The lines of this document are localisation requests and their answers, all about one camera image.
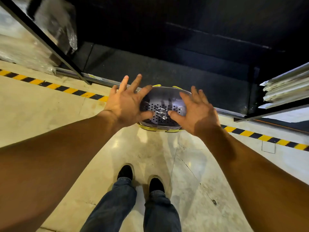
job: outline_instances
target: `black metal post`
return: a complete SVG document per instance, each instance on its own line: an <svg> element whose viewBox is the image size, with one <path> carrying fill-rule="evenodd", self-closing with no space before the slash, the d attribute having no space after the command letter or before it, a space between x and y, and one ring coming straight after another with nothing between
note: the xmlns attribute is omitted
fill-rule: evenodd
<svg viewBox="0 0 309 232"><path fill-rule="evenodd" d="M90 81L87 81L82 74L82 71L72 62L72 60L66 56L59 47L53 43L48 36L12 1L12 0L0 0L0 5L5 9L14 19L16 19L25 29L27 29L32 35L34 35L44 46L46 46L54 55L57 56L65 65L67 65L77 76L91 85Z"/></svg>
<svg viewBox="0 0 309 232"><path fill-rule="evenodd" d="M235 122L242 122L247 120L253 120L265 116L275 115L282 112L292 111L300 108L309 107L309 98L304 98L298 101L286 103L277 107L269 109L258 109L257 112L244 116L243 119L234 120Z"/></svg>

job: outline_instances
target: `concrete floor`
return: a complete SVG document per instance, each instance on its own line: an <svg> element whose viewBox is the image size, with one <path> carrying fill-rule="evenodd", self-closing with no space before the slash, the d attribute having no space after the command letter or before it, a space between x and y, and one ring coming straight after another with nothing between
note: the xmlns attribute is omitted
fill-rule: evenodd
<svg viewBox="0 0 309 232"><path fill-rule="evenodd" d="M101 95L108 95L110 90L2 61L0 69ZM0 85L0 146L91 117L105 106L105 102L2 76ZM308 136L250 122L234 123L225 116L219 118L224 125L309 144ZM309 184L309 152L232 135ZM149 132L137 125L120 130L110 139L38 231L79 231L126 162L134 165L139 186L136 205L124 220L121 231L143 231L143 187L147 187L152 174L163 179L167 195L180 215L183 231L252 231L225 176L201 140L185 131Z"/></svg>

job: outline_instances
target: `leg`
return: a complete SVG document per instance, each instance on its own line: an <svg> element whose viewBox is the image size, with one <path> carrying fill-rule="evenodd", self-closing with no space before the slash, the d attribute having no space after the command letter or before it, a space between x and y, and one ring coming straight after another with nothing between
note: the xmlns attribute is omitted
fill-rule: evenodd
<svg viewBox="0 0 309 232"><path fill-rule="evenodd" d="M149 192L145 203L144 231L181 232L178 213L165 196L163 184L158 178L151 180Z"/></svg>
<svg viewBox="0 0 309 232"><path fill-rule="evenodd" d="M80 230L81 232L118 232L120 230L123 220L135 205L137 194L131 185L133 177L123 176L128 175L129 168L127 167L124 172L123 168L119 172L112 190L103 196L91 212Z"/></svg>

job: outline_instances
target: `person's left shoe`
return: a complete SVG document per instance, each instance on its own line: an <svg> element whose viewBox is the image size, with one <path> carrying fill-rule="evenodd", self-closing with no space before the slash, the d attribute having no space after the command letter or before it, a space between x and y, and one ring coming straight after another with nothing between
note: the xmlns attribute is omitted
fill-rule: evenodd
<svg viewBox="0 0 309 232"><path fill-rule="evenodd" d="M118 173L117 179L121 177L126 177L126 178L130 178L131 180L133 180L134 168L132 164L125 164L125 166L121 168L121 170Z"/></svg>

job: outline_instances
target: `black shoe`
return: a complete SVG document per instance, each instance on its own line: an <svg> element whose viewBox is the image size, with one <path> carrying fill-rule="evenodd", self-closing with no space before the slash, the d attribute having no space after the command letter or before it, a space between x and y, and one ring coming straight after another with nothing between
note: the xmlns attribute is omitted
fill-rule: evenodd
<svg viewBox="0 0 309 232"><path fill-rule="evenodd" d="M118 173L117 179L121 177L127 177L133 180L133 171L130 165L126 164L121 168L121 170Z"/></svg>
<svg viewBox="0 0 309 232"><path fill-rule="evenodd" d="M162 182L158 178L154 177L149 184L149 193L156 190L165 192Z"/></svg>

